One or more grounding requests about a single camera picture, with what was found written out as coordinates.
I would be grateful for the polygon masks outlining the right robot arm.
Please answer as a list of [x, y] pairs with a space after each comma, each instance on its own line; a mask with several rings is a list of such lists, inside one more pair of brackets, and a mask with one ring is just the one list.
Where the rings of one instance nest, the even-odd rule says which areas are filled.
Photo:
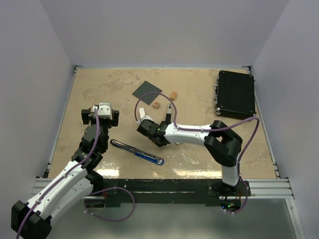
[[156, 146], [188, 143], [204, 146], [213, 159], [222, 167], [222, 190], [232, 196], [239, 191], [238, 155], [243, 139], [220, 120], [213, 124], [192, 126], [174, 125], [162, 121], [160, 124], [151, 119], [143, 119], [137, 131], [146, 136]]

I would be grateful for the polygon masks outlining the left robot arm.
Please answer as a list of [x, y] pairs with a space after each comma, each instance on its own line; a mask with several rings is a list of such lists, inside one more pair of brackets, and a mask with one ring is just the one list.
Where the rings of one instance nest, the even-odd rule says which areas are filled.
[[94, 169], [108, 149], [108, 132], [118, 125], [119, 114], [109, 103], [81, 111], [87, 127], [71, 160], [40, 192], [11, 209], [11, 228], [18, 239], [47, 238], [53, 224], [75, 203], [103, 191], [103, 178]]

